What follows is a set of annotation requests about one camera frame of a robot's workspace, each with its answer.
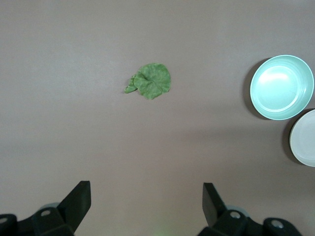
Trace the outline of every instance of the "gray tabletop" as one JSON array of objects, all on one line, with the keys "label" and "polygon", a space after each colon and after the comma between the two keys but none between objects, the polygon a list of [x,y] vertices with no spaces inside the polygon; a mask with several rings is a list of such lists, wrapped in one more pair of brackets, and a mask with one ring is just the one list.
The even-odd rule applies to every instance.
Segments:
[{"label": "gray tabletop", "polygon": [[[0,213],[22,220],[90,180],[76,235],[194,236],[213,182],[258,223],[313,235],[315,169],[288,143],[298,117],[263,119],[249,86],[276,55],[315,69],[314,12],[314,0],[0,1]],[[170,92],[124,94],[150,62],[167,66]]]}]

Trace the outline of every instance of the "green leaf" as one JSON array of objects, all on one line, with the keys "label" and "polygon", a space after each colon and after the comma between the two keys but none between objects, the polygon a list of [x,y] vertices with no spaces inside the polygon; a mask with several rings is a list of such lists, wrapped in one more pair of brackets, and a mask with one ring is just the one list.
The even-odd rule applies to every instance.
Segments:
[{"label": "green leaf", "polygon": [[130,93],[137,90],[137,87],[134,85],[133,80],[136,75],[132,76],[129,80],[129,85],[125,88],[125,93]]},{"label": "green leaf", "polygon": [[147,99],[154,99],[170,90],[171,76],[163,64],[151,63],[142,66],[129,81],[125,93],[139,90]]}]

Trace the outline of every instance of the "bowl rim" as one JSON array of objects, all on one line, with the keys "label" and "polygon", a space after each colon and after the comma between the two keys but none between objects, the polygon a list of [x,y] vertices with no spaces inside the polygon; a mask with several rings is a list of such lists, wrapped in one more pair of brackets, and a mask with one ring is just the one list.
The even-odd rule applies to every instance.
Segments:
[{"label": "bowl rim", "polygon": [[[291,57],[291,58],[295,58],[295,59],[298,59],[299,61],[301,61],[304,65],[306,65],[306,67],[308,68],[308,70],[309,70],[309,72],[311,73],[311,76],[312,76],[312,87],[311,87],[311,91],[312,91],[312,92],[311,92],[310,97],[308,98],[308,101],[307,101],[306,105],[305,105],[303,108],[301,108],[299,112],[297,112],[297,113],[295,113],[295,114],[293,114],[293,115],[291,115],[291,116],[289,116],[289,117],[285,117],[285,118],[272,118],[272,117],[267,116],[267,115],[263,114],[262,112],[260,112],[259,109],[257,108],[257,106],[255,105],[255,103],[253,102],[253,95],[252,95],[252,93],[253,93],[253,91],[252,91],[252,90],[253,90],[253,82],[254,82],[254,79],[255,79],[255,77],[256,77],[258,71],[260,70],[260,68],[262,68],[262,67],[263,67],[266,63],[268,63],[269,61],[271,61],[271,60],[273,60],[273,59],[275,59],[275,58],[280,58],[280,57]],[[290,119],[290,118],[296,116],[296,115],[299,114],[301,111],[303,111],[303,110],[306,108],[306,106],[309,104],[309,102],[310,102],[310,100],[311,100],[311,98],[312,98],[312,96],[313,96],[313,93],[314,93],[314,75],[313,75],[313,72],[312,72],[310,66],[309,66],[304,60],[302,60],[301,58],[299,58],[299,57],[297,57],[297,56],[293,56],[293,55],[287,55],[287,54],[274,56],[274,57],[272,57],[272,58],[267,59],[263,64],[261,64],[261,65],[259,66],[259,68],[255,71],[254,75],[252,76],[252,81],[251,81],[251,86],[250,86],[250,97],[251,97],[253,106],[255,107],[255,109],[256,109],[262,116],[264,116],[264,117],[266,117],[266,118],[268,118],[268,119],[272,119],[272,120],[285,120],[285,119]]]},{"label": "bowl rim", "polygon": [[294,155],[294,157],[299,161],[301,162],[303,165],[306,165],[306,166],[310,166],[310,167],[315,167],[315,159],[312,159],[312,161],[314,161],[314,164],[310,165],[307,163],[307,161],[305,160],[308,160],[306,158],[303,158],[303,157],[300,157],[296,154],[296,152],[293,150],[292,148],[292,134],[294,132],[294,129],[297,127],[297,125],[300,123],[300,122],[303,122],[303,120],[305,119],[305,117],[309,116],[310,114],[313,114],[315,112],[315,109],[313,110],[310,110],[308,112],[306,112],[304,115],[302,115],[296,122],[295,124],[293,125],[291,131],[290,131],[290,137],[289,137],[289,144],[290,144],[290,148],[291,148],[291,151],[292,151],[292,154]]}]

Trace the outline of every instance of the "light blue bowl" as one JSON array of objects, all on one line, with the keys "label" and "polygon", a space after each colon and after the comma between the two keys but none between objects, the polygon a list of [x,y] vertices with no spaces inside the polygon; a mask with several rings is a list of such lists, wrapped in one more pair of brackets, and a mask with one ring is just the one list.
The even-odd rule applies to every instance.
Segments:
[{"label": "light blue bowl", "polygon": [[255,72],[251,83],[251,99],[264,117],[289,119],[309,103],[314,91],[310,67],[301,59],[281,55],[267,60]]}]

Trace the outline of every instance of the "bowl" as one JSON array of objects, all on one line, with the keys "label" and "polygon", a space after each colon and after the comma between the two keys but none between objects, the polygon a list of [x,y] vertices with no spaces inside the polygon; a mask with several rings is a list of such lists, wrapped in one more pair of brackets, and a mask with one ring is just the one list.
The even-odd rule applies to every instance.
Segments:
[{"label": "bowl", "polygon": [[296,159],[315,167],[315,110],[307,112],[295,123],[290,134],[290,147]]},{"label": "bowl", "polygon": [[268,59],[255,72],[251,100],[264,117],[289,119],[309,103],[314,91],[310,67],[300,58],[280,55]]}]

